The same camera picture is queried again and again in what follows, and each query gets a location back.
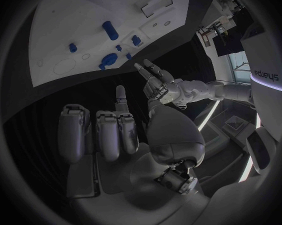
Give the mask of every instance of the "glowing light strip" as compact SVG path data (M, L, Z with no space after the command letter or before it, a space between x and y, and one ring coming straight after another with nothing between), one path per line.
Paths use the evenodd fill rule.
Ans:
M261 119L259 117L259 114L256 114L256 123L255 124L256 124L255 125L256 129L261 127ZM243 174L242 174L242 176L241 176L241 178L239 180L239 183L245 181L249 177L249 174L251 172L251 169L252 169L253 165L254 165L253 159L250 156L249 159L248 159L248 162L246 164L246 167L244 169L244 172L243 172Z
M198 127L198 130L201 131L203 129L203 127L206 125L206 123L209 121L209 119L211 118L212 114L214 113L214 111L216 110L218 104L220 103L220 100L216 101L214 106L212 107L211 111L208 113L208 115L206 116L206 118L203 120L203 122L200 124L200 126Z
M280 88L280 87L271 86L271 85L269 85L269 84L266 84L266 83L264 83L264 82L261 82L261 81L257 80L256 78L253 77L252 74L250 74L250 78L251 78L253 81L255 81L256 83L258 83L258 84L261 84L261 85L266 86L266 87L271 88L271 89L275 89L275 90L282 91L282 88Z

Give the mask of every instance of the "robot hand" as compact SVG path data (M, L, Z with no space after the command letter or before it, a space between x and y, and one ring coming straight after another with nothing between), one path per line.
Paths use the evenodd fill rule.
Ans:
M147 81L143 91L148 99L159 100L162 104L172 102L180 109L186 109L187 103L202 99L223 100L226 98L254 105L250 85L224 85L222 82L206 84L197 80L183 81L180 78L174 79L169 72L160 69L147 59L143 63L158 77L153 76L140 64L134 64Z

